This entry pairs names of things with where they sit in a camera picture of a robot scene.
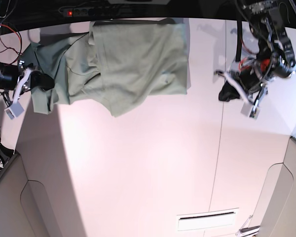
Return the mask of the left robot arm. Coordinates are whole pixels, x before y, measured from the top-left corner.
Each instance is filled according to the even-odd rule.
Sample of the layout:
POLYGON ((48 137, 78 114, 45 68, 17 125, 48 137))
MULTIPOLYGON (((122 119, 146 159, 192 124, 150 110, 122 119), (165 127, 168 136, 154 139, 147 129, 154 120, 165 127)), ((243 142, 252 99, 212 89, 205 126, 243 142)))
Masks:
POLYGON ((215 75, 224 78, 219 101, 242 99, 258 106, 268 93, 268 85, 275 78, 288 79, 296 73, 296 59, 287 35, 279 3, 275 0, 236 0, 237 70, 216 70, 215 75), (258 52, 246 47, 243 39, 242 21, 249 24, 251 34, 258 41, 258 52))

